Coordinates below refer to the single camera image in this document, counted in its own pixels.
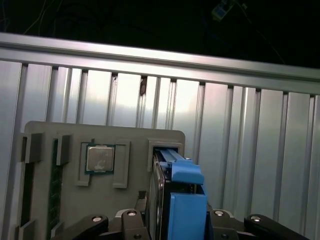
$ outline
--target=cable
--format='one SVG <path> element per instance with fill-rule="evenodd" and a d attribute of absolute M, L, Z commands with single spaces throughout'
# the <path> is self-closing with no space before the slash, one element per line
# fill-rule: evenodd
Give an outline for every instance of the cable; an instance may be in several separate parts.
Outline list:
<path fill-rule="evenodd" d="M 3 15 L 3 19 L 1 20 L 1 22 L 4 21 L 4 29 L 3 29 L 3 31 L 6 32 L 7 31 L 7 20 L 9 20 L 9 19 L 6 18 L 5 0 L 2 0 L 2 15 Z"/>
<path fill-rule="evenodd" d="M 40 19 L 41 16 L 42 16 L 42 13 L 43 13 L 43 11 L 44 11 L 44 9 L 45 9 L 46 2 L 47 2 L 47 0 L 44 0 L 38 18 L 23 32 L 23 35 L 25 35 L 25 34 L 39 21 L 39 19 Z"/>
<path fill-rule="evenodd" d="M 241 4 L 236 0 L 235 3 L 239 6 L 239 8 L 241 9 L 241 11 L 243 12 L 245 18 L 247 19 L 247 21 L 254 26 L 254 24 L 252 23 L 252 21 L 250 20 L 250 18 L 248 17 L 246 11 L 244 10 L 244 8 L 241 6 Z M 275 49 L 275 47 L 272 45 L 272 43 L 256 28 L 254 28 L 255 31 L 261 35 L 261 37 L 270 45 L 270 47 L 273 49 L 273 51 L 277 54 L 277 56 L 279 57 L 279 59 L 281 60 L 281 62 L 283 64 L 286 64 L 286 62 L 283 60 L 283 58 L 281 57 L 281 55 L 279 54 L 279 52 Z"/>
<path fill-rule="evenodd" d="M 38 28 L 38 36 L 40 36 L 40 31 L 41 31 L 41 25 L 42 25 L 42 21 L 44 19 L 45 13 L 46 11 L 51 7 L 51 5 L 55 2 L 56 0 L 52 0 L 50 2 L 50 4 L 45 8 L 45 10 L 42 13 L 41 19 L 40 19 L 40 23 L 39 23 L 39 28 Z"/>
<path fill-rule="evenodd" d="M 62 3 L 64 2 L 64 0 L 61 0 L 60 1 L 60 3 L 59 3 L 59 6 L 58 6 L 58 8 L 57 8 L 57 10 L 56 10 L 56 12 L 58 13 L 59 11 L 60 11 L 60 8 L 61 8 L 61 5 L 62 5 Z M 54 19 L 54 22 L 53 22 L 53 33 L 52 33 L 52 36 L 53 37 L 55 37 L 55 35 L 56 35 L 56 18 Z"/>

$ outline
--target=metal bolt head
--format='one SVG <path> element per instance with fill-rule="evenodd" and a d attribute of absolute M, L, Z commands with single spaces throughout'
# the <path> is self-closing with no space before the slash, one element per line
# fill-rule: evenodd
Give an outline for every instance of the metal bolt head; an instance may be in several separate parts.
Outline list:
<path fill-rule="evenodd" d="M 223 211 L 215 211 L 214 214 L 221 217 L 224 215 L 224 212 Z"/>
<path fill-rule="evenodd" d="M 129 215 L 129 216 L 135 216 L 135 215 L 136 215 L 136 212 L 135 212 L 135 211 L 128 211 L 128 215 Z"/>
<path fill-rule="evenodd" d="M 94 218 L 92 218 L 92 221 L 94 221 L 95 223 L 99 222 L 101 220 L 102 220 L 102 217 L 100 217 L 100 216 L 95 216 Z"/>
<path fill-rule="evenodd" d="M 258 217 L 258 216 L 252 216 L 250 217 L 252 221 L 255 221 L 255 222 L 260 222 L 261 221 L 261 218 Z"/>

